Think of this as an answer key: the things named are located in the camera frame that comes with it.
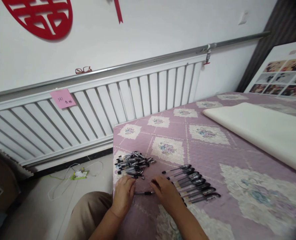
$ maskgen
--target bed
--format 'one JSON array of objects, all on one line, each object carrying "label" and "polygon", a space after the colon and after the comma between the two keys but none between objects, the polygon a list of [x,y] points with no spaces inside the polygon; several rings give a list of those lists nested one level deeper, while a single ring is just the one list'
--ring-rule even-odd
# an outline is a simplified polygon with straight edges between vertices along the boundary
[{"label": "bed", "polygon": [[[114,128],[114,159],[138,150],[157,162],[136,191],[163,170],[191,164],[221,194],[188,205],[210,240],[281,239],[296,230],[296,171],[202,114],[248,102],[296,116],[296,99],[224,93]],[[114,165],[114,186],[120,175]],[[118,239],[181,239],[156,196],[135,196]]]}]

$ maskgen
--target khaki pants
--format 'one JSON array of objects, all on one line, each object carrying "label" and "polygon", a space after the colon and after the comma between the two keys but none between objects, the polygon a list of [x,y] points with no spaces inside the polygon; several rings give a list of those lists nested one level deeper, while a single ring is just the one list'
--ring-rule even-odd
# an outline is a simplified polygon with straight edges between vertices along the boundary
[{"label": "khaki pants", "polygon": [[63,240],[88,240],[112,205],[112,195],[90,192],[77,202]]}]

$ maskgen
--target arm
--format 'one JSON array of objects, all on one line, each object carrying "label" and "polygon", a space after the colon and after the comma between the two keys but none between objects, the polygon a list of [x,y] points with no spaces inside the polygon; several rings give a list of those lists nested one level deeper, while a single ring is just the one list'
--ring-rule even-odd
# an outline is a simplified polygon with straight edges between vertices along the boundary
[{"label": "arm", "polygon": [[127,215],[135,193],[135,179],[124,176],[116,183],[114,201],[89,240],[111,240]]},{"label": "arm", "polygon": [[156,176],[150,186],[154,189],[159,201],[176,223],[185,240],[208,240],[197,219],[184,205],[175,186],[164,176]]}]

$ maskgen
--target pink sticky note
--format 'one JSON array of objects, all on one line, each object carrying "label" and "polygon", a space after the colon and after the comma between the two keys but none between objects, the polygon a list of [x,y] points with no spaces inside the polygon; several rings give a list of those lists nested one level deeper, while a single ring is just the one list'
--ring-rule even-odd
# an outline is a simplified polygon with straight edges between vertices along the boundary
[{"label": "pink sticky note", "polygon": [[60,109],[76,105],[67,88],[51,92],[50,95]]}]

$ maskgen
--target eyeglasses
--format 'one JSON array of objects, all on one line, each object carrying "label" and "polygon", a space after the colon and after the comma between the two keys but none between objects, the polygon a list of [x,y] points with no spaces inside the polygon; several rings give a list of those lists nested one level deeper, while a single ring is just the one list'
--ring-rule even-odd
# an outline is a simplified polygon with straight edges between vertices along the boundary
[{"label": "eyeglasses", "polygon": [[84,67],[83,70],[81,68],[77,68],[76,69],[76,74],[81,74],[81,73],[85,73],[85,72],[91,72],[92,69],[89,67]]}]

